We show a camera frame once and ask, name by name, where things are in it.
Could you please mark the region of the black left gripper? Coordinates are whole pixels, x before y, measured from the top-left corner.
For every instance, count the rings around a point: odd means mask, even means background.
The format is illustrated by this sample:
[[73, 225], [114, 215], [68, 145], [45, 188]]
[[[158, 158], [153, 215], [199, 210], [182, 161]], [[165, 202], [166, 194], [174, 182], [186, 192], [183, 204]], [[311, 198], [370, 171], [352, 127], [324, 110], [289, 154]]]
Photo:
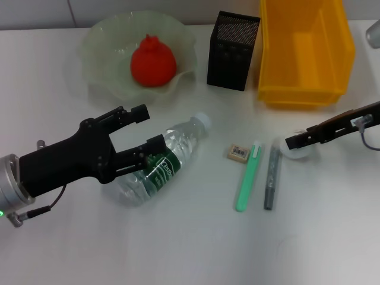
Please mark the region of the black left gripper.
[[97, 119], [82, 121], [73, 136], [20, 157], [22, 186], [35, 198], [81, 178], [92, 177], [105, 184], [146, 169], [150, 156], [166, 150], [162, 134], [119, 153], [109, 137], [127, 125], [146, 120], [148, 110], [141, 104], [129, 112], [119, 106]]

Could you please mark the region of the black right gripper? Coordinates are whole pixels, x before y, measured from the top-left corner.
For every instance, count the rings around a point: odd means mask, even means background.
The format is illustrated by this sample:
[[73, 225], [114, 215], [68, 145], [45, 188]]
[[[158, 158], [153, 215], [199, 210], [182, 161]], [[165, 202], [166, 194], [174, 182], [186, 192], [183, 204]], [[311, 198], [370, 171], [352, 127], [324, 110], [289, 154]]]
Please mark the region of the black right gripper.
[[353, 132], [379, 125], [379, 102], [352, 109], [285, 139], [288, 148], [328, 143]]

